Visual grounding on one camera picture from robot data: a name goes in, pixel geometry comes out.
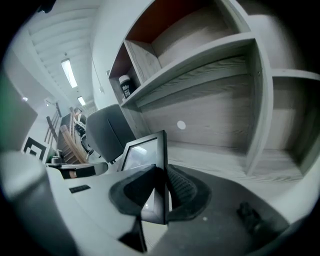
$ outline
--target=gray chair backrest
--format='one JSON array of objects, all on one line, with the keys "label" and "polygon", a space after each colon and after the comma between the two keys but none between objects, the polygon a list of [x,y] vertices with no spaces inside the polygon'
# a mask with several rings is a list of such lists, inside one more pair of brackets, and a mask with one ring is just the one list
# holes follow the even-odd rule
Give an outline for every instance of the gray chair backrest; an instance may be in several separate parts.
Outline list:
[{"label": "gray chair backrest", "polygon": [[118,104],[92,113],[86,120],[86,138],[91,148],[108,163],[119,157],[136,137]]}]

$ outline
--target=ceiling light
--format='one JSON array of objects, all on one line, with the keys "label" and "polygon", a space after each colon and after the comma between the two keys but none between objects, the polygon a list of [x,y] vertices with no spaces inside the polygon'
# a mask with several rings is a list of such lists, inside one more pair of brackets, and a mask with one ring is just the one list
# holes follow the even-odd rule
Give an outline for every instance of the ceiling light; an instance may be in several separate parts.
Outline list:
[{"label": "ceiling light", "polygon": [[74,73],[72,72],[72,69],[71,69],[70,60],[69,60],[69,59],[63,60],[63,61],[61,62],[61,66],[62,66],[62,68],[63,68],[63,71],[64,71],[64,73],[65,73],[65,76],[66,76],[66,78],[68,79],[71,87],[72,87],[72,88],[77,87],[78,85],[77,85],[77,82],[76,82]]},{"label": "ceiling light", "polygon": [[82,97],[79,97],[79,98],[78,98],[78,101],[80,102],[80,104],[81,104],[82,106],[86,105],[86,103],[85,103],[85,101],[84,101],[84,99],[83,99]]}]

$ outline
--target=ceiling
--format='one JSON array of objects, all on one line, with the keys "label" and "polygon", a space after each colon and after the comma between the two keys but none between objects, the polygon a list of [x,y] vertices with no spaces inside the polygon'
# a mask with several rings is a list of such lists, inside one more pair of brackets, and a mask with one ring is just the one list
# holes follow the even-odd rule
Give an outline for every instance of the ceiling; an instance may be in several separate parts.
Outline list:
[{"label": "ceiling", "polygon": [[[57,0],[51,12],[36,13],[25,25],[37,57],[75,107],[80,96],[93,100],[90,40],[100,4],[101,0]],[[65,59],[70,59],[75,88],[62,69]]]}]

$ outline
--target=shelf divider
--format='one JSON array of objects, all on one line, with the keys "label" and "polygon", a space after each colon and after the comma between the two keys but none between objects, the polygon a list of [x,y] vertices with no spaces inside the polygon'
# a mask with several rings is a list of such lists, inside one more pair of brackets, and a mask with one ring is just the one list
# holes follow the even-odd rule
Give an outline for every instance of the shelf divider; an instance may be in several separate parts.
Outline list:
[{"label": "shelf divider", "polygon": [[141,85],[161,70],[161,65],[151,44],[124,40],[124,45]]},{"label": "shelf divider", "polygon": [[251,127],[248,134],[246,173],[252,175],[267,143],[274,106],[273,80],[267,52],[256,42],[248,58],[253,82]]},{"label": "shelf divider", "polygon": [[[235,0],[217,0],[225,16],[229,16],[240,32],[253,31],[249,16]],[[252,118],[248,133],[246,174],[252,175],[265,148],[272,120],[274,105],[273,79],[267,51],[256,33],[251,52],[248,54],[249,73],[253,82]]]},{"label": "shelf divider", "polygon": [[135,102],[157,87],[191,70],[222,59],[244,55],[253,42],[254,36],[248,32],[206,43],[162,68],[137,88],[120,106]]}]

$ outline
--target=shelving unit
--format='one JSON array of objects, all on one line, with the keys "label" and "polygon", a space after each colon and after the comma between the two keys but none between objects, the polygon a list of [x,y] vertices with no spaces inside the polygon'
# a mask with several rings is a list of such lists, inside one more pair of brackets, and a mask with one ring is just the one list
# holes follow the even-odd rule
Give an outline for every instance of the shelving unit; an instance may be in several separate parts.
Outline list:
[{"label": "shelving unit", "polygon": [[[169,159],[198,170],[306,173],[320,152],[320,75],[279,22],[249,0],[151,3],[107,72],[135,136],[165,130]],[[127,99],[122,75],[136,86]]]}]

